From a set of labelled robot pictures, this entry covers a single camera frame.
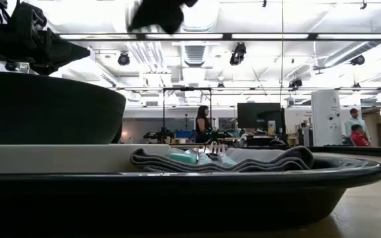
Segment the ceiling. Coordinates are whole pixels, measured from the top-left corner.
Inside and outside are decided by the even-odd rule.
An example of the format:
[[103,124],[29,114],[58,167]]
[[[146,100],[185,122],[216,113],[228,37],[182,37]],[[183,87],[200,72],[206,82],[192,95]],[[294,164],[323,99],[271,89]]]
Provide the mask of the ceiling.
[[[66,33],[126,33],[128,17],[136,8],[134,0],[59,0],[27,1],[44,10],[54,32]],[[181,32],[332,32],[381,33],[381,0],[199,0],[195,7],[184,7],[185,21]],[[152,27],[150,32],[159,32]],[[214,91],[213,104],[233,105],[237,102],[279,102],[294,100],[296,104],[310,99],[307,90],[288,91],[290,81],[301,78],[306,87],[381,87],[381,44],[363,52],[353,52],[363,42],[245,42],[247,53],[239,64],[230,65],[237,42],[73,42],[89,47],[90,58],[73,62],[54,76],[86,81],[104,87],[217,87],[220,81],[226,88],[255,87],[256,91]],[[130,64],[121,66],[117,60],[128,52]],[[347,64],[362,54],[362,65]],[[319,71],[313,67],[332,67]],[[185,61],[196,60],[198,67]],[[284,89],[268,90],[270,87]],[[147,91],[121,91],[130,100],[128,105],[162,104],[162,94]],[[173,93],[166,104],[204,104],[200,92]],[[381,91],[341,91],[341,104],[359,104],[361,100],[380,101]]]

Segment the black monitor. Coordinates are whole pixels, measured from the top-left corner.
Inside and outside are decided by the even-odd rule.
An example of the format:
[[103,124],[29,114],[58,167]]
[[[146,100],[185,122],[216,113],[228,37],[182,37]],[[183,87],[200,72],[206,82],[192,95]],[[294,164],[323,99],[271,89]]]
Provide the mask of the black monitor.
[[247,102],[237,104],[237,125],[239,128],[260,128],[267,130],[268,122],[276,122],[276,134],[285,133],[284,109],[280,103]]

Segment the white cloth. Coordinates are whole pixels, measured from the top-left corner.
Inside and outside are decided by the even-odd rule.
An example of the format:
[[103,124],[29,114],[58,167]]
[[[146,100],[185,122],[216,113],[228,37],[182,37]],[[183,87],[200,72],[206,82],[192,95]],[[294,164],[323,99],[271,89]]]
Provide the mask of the white cloth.
[[365,121],[363,119],[351,118],[345,122],[345,131],[346,131],[347,136],[351,136],[352,125],[361,125],[362,129],[364,130],[364,132],[367,136],[367,139],[370,141],[370,134],[368,133],[367,125],[365,124]]

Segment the folded gray cloth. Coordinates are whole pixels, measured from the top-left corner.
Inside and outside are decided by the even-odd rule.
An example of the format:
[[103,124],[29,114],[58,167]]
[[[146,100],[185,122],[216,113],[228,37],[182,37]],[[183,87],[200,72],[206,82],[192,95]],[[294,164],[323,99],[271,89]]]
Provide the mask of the folded gray cloth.
[[155,155],[146,153],[144,149],[137,149],[130,157],[130,162],[145,171],[182,173],[289,171],[311,169],[314,164],[311,151],[303,146],[286,151],[231,148],[226,151],[226,156],[236,162],[233,166],[224,166],[217,161],[191,165],[166,157],[172,152],[178,151]]

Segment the red object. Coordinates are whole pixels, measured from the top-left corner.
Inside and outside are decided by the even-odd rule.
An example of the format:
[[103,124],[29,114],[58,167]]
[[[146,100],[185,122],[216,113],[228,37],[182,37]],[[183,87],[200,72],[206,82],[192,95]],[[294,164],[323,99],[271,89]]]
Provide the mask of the red object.
[[367,147],[370,146],[370,142],[364,134],[352,133],[351,139],[356,146]]

